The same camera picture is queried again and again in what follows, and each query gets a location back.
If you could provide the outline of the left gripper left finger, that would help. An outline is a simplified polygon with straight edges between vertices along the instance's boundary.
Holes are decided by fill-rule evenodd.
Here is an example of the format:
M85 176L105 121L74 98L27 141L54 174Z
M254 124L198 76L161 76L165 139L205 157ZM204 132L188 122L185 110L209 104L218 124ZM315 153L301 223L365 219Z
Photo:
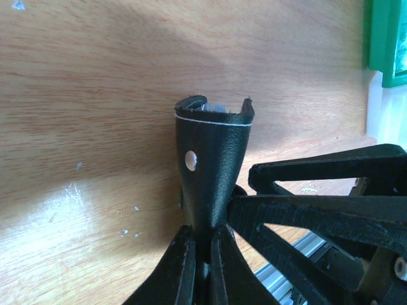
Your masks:
M209 304L210 228L181 226L149 277L125 304Z

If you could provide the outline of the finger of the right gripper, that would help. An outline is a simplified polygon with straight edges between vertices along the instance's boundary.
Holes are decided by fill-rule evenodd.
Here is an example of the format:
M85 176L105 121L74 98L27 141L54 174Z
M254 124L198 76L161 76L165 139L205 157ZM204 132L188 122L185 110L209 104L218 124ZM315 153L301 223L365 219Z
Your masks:
M362 179L372 186L393 189L406 170L406 152L380 144L309 158L259 163L249 171L249 186L268 194L276 181Z
M261 226L300 227L335 243L363 245L373 253L357 289L329 278L331 304L405 304L406 283L394 271L396 259L406 257L406 198L404 196L237 196L228 222L248 243Z

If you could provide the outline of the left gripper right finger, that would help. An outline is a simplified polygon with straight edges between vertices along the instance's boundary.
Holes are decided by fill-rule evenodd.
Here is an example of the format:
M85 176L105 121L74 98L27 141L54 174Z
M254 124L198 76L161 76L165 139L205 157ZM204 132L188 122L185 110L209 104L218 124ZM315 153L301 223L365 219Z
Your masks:
M210 303L279 303L255 277L226 226L219 226L211 241Z

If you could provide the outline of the black leather card holder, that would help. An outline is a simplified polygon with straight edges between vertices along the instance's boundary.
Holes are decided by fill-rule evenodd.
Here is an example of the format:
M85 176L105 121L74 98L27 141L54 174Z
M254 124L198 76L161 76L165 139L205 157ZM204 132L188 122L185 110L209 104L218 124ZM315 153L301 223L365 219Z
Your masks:
M175 117L184 211L195 234L206 237L226 222L254 119L252 100L232 113L197 95L179 101Z

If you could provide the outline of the white plastic bin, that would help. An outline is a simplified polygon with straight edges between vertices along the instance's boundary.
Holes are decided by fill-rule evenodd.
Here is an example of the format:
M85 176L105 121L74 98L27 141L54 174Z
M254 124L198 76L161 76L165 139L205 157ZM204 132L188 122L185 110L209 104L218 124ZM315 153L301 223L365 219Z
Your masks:
M406 149L406 86L382 87L383 74L376 72L369 83L366 135L377 144Z

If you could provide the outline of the green plastic compartment tray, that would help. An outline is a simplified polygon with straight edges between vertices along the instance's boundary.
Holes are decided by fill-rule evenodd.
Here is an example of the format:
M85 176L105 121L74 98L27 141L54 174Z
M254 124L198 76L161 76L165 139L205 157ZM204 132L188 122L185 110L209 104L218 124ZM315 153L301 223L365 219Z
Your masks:
M382 86L406 85L406 1L364 1L362 66L382 73Z

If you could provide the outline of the aluminium front rail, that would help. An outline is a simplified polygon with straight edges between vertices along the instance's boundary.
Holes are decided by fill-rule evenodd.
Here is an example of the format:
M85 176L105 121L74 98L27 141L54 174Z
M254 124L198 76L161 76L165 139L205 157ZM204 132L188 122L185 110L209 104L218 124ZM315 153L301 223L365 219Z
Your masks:
M296 289L308 304L331 304L329 278L312 260L326 241L314 233L291 245L277 233L261 226L253 247L267 259L268 264L255 275L261 284L281 304L293 298Z

